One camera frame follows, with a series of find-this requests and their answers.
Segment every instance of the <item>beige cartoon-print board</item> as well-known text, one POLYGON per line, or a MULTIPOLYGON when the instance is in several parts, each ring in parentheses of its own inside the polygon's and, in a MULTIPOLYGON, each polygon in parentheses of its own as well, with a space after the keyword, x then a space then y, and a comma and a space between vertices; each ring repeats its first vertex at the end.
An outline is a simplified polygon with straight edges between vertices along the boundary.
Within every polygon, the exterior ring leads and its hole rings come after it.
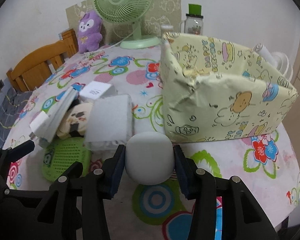
POLYGON ((178 143, 272 133, 298 96, 256 52, 206 36, 166 33, 160 75, 165 132, 178 143))

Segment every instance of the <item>chair backrest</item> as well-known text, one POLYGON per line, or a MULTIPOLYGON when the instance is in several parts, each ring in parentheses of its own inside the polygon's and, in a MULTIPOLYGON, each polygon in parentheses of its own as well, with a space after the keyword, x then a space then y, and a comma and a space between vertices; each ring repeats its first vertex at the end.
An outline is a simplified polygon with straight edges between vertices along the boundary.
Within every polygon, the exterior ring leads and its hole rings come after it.
POLYGON ((78 42, 74 30, 65 31, 61 35, 62 40, 36 49, 25 56, 14 70, 7 72, 13 88, 22 92, 33 91, 35 87, 40 87, 52 74, 47 60, 52 63, 56 70, 64 63, 63 53, 66 53, 70 58, 78 52, 78 42))

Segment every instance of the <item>stuffed animal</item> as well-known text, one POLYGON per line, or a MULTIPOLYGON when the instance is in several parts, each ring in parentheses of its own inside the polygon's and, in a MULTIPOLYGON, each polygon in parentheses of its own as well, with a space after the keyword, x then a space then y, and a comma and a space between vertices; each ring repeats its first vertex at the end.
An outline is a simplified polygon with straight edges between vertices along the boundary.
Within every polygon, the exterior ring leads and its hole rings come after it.
POLYGON ((102 40, 101 25, 102 19, 94 10, 88 11, 81 18, 78 28, 79 53, 99 49, 99 43, 102 40))

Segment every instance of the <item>tablecloth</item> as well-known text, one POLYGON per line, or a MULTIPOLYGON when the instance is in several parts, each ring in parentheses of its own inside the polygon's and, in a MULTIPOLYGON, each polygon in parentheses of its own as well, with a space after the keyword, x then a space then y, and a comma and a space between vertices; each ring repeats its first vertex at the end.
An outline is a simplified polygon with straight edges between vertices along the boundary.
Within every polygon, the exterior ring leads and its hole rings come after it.
MULTIPOLYGON (((76 54, 35 90, 11 129, 3 148, 29 139, 29 123, 40 111, 58 104, 65 90, 77 90, 95 80, 112 83, 119 93, 131 95, 134 133, 163 130, 162 83, 159 79, 160 47, 128 50, 119 47, 76 54)), ((7 184, 21 190, 47 190, 41 173, 44 149, 38 146, 9 170, 7 184)), ((181 144, 185 155, 216 177, 239 176, 258 200, 273 226, 277 226, 300 201, 300 171, 293 147, 282 124, 271 135, 181 144)), ((92 154, 90 170, 102 166, 113 153, 92 154)), ((118 193, 105 201, 112 239, 186 239, 193 201, 181 194, 176 175, 155 186, 133 182, 124 172, 118 193)), ((222 200, 217 199, 217 214, 222 200)), ((221 219, 216 239, 221 239, 221 219)))

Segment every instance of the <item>electric fan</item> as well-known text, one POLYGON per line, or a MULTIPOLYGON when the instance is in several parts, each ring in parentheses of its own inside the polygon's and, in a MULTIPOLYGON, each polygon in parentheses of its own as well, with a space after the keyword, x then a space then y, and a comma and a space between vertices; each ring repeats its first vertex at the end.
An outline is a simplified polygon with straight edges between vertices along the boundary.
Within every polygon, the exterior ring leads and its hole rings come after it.
POLYGON ((93 0, 100 17, 111 23, 132 22, 133 37, 120 44, 124 49, 141 49, 160 43, 156 36, 141 35, 141 17, 146 13, 152 0, 93 0))

